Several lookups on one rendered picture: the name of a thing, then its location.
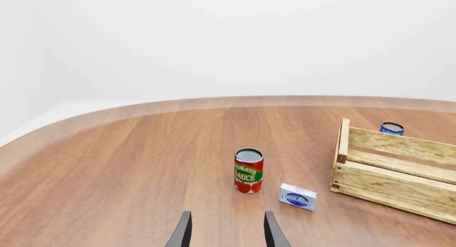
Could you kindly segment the wooden slat tray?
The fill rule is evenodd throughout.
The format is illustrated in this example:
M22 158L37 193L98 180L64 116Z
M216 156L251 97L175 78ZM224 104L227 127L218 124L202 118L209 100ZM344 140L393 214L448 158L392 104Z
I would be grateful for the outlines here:
M456 146L342 120L330 189L456 225Z

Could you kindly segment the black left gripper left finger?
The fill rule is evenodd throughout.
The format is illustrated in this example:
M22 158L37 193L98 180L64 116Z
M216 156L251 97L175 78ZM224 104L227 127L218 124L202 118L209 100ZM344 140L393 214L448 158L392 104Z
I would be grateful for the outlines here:
M184 211L165 247L190 247L191 237L192 213L191 211Z

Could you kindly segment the blue tin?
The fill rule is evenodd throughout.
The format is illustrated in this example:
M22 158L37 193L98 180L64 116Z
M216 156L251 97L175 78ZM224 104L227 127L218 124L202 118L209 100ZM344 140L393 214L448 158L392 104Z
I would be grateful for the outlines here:
M379 132L388 133L390 135L403 135L405 128L396 122L383 122Z

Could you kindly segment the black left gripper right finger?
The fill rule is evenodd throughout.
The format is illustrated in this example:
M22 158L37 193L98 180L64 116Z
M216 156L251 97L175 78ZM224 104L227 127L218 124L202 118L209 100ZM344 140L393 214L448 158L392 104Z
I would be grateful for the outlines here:
M272 211L265 211L264 213L264 237L266 247L291 247Z

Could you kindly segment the red tomato sauce tin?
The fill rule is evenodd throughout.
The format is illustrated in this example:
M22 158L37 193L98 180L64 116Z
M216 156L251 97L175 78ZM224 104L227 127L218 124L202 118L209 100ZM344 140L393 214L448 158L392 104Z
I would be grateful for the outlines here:
M234 153L234 186L241 193L253 194L261 189L264 168L263 153L243 147Z

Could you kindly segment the white and blue butter box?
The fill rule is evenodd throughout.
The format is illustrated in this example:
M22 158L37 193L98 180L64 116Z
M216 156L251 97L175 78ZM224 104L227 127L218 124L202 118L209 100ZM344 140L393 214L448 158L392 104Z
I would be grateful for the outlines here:
M305 210L314 211L318 193L308 191L298 186L282 183L279 193L279 201Z

